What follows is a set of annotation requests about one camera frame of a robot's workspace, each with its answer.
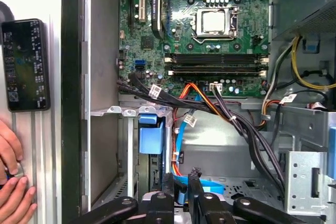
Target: human hand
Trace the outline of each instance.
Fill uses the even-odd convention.
[[[5,166],[10,174],[18,172],[17,161],[22,160],[23,150],[19,139],[7,125],[0,121],[0,185],[7,182]]]
[[[36,192],[31,187],[27,193],[27,178],[11,178],[0,190],[0,223],[26,224],[32,218],[37,204],[31,204]]]

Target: motherboard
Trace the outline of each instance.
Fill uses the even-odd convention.
[[[269,0],[120,0],[119,79],[181,94],[265,95]]]

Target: white sticker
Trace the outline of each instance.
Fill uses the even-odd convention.
[[[287,101],[287,97],[284,97],[284,98],[279,102],[279,104],[284,104],[286,101]]]
[[[296,96],[297,94],[290,94],[289,96],[287,96],[286,103],[293,102]]]
[[[183,122],[186,122],[187,124],[189,124],[193,128],[193,127],[195,127],[197,119],[195,117],[193,117],[192,115],[187,114],[185,116],[185,119],[183,120]]]
[[[296,96],[297,96],[297,94],[290,94],[289,96],[284,97],[284,98],[279,102],[279,104],[284,104],[284,103],[290,103],[290,102],[293,102]]]
[[[161,92],[161,88],[155,84],[152,85],[152,88],[151,90],[149,91],[149,96],[154,98],[154,99],[157,99],[160,95],[160,92]]]

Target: blue sata port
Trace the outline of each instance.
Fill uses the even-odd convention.
[[[146,61],[145,60],[135,60],[134,64],[143,66],[143,65],[146,65]]]

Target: cpu socket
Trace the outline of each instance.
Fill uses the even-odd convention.
[[[207,40],[233,40],[237,38],[237,7],[200,8],[191,21],[193,39],[199,44]]]

